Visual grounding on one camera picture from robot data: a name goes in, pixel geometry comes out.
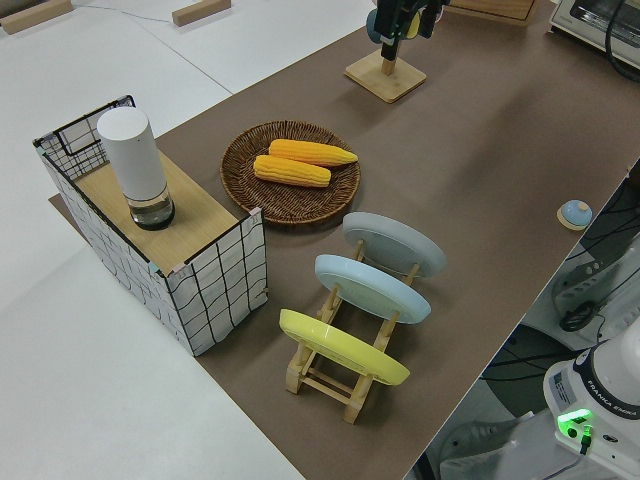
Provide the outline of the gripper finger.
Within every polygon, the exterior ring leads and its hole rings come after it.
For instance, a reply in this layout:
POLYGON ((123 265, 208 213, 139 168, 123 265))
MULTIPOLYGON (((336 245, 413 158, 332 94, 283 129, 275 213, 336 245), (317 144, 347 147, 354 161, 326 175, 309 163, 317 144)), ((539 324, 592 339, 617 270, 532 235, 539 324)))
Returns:
POLYGON ((374 22, 374 30, 380 34, 383 58, 395 58, 398 49, 398 15, 400 2, 397 0, 379 0, 374 22))
POLYGON ((420 15, 420 22, 418 27, 418 35, 429 39, 435 27, 435 24, 440 19, 445 1, 442 0, 427 0, 420 15))

